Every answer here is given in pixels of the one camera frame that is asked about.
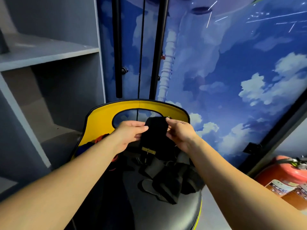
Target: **shelving unit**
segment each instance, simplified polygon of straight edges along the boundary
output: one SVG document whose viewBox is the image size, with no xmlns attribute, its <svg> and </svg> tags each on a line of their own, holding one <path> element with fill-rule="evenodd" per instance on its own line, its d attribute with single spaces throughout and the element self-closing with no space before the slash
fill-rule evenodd
<svg viewBox="0 0 307 230">
<path fill-rule="evenodd" d="M 66 163 L 105 103 L 96 0 L 3 3 L 18 32 L 0 55 L 0 200 Z"/>
</svg>

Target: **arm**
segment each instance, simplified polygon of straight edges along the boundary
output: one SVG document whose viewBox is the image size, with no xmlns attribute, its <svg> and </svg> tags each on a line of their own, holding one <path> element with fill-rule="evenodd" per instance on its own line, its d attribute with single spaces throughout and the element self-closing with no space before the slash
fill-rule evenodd
<svg viewBox="0 0 307 230">
<path fill-rule="evenodd" d="M 76 159 L 4 200 L 0 204 L 0 228 L 63 230 L 113 157 L 148 129 L 144 124 L 122 122 Z"/>
<path fill-rule="evenodd" d="M 190 124 L 167 122 L 167 136 L 190 156 L 233 230 L 301 230 L 307 226 L 306 216 L 229 164 Z"/>
</svg>

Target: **blue sky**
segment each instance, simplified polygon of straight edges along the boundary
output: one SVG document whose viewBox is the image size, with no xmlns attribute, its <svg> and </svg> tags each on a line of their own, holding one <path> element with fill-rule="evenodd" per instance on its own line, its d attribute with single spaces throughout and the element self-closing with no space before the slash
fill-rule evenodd
<svg viewBox="0 0 307 230">
<path fill-rule="evenodd" d="M 123 64 L 130 70 L 124 76 L 126 99 L 136 98 L 140 55 L 142 10 L 132 3 L 138 5 L 136 0 L 122 0 Z M 197 133 L 238 166 L 246 157 L 241 151 L 247 143 L 259 143 L 307 87 L 307 0 L 263 0 L 235 5 L 236 9 L 224 3 L 218 0 L 210 17 L 183 12 L 186 3 L 170 1 L 164 53 L 170 53 L 169 31 L 177 40 L 165 98 L 186 109 Z M 105 85 L 112 101 L 116 98 L 108 5 L 110 0 L 101 4 L 100 28 Z M 142 98 L 148 96 L 157 23 L 157 13 L 146 5 Z M 178 19 L 180 27 L 175 25 Z"/>
</svg>

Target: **white light streak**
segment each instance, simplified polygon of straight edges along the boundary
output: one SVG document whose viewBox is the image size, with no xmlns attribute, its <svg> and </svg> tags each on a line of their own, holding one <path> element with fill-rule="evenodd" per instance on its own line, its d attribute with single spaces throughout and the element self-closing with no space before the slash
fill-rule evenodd
<svg viewBox="0 0 307 230">
<path fill-rule="evenodd" d="M 290 15 L 294 15 L 294 14 L 302 14 L 302 13 L 306 13 L 306 12 L 307 11 L 302 11 L 302 12 L 297 12 L 297 13 L 292 13 L 292 14 L 279 15 L 279 16 L 275 16 L 275 17 L 271 17 L 271 18 L 264 18 L 264 19 L 254 20 L 254 21 L 248 21 L 246 23 L 258 22 L 258 21 L 272 19 L 272 18 L 280 18 L 280 17 L 290 16 Z"/>
<path fill-rule="evenodd" d="M 228 17 L 228 16 L 226 16 L 226 17 L 224 17 L 224 18 L 221 18 L 221 19 L 219 19 L 219 20 L 216 20 L 215 23 L 218 22 L 218 21 L 220 21 L 220 20 L 222 20 L 222 19 L 225 19 L 225 18 L 227 18 L 227 17 Z"/>
<path fill-rule="evenodd" d="M 210 21 L 210 18 L 211 18 L 211 14 L 212 14 L 212 11 L 210 12 L 210 16 L 209 16 L 209 20 L 208 20 L 208 24 L 207 24 L 207 27 L 206 27 L 206 28 L 208 28 L 209 21 Z"/>
<path fill-rule="evenodd" d="M 217 3 L 217 0 L 215 1 L 215 3 Z M 209 8 L 208 10 L 210 10 L 210 9 L 211 9 L 211 7 L 213 7 L 213 6 L 215 5 L 215 3 L 213 3 L 213 5 L 212 5 L 212 6 L 210 6 L 210 8 Z"/>
<path fill-rule="evenodd" d="M 291 29 L 289 30 L 289 33 L 290 33 L 290 31 L 292 30 L 292 28 L 294 27 L 294 25 L 295 25 L 295 23 L 293 23 L 293 25 L 292 25 Z"/>
</svg>

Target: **forearm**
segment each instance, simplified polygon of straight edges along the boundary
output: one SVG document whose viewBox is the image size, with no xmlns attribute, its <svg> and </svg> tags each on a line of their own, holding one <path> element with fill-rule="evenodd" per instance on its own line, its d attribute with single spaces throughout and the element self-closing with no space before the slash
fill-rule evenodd
<svg viewBox="0 0 307 230">
<path fill-rule="evenodd" d="M 112 136 L 0 204 L 2 229 L 64 229 L 114 156 Z"/>
<path fill-rule="evenodd" d="M 243 174 L 200 138 L 190 157 L 230 227 L 237 229 L 301 229 L 306 217 L 268 189 Z"/>
</svg>

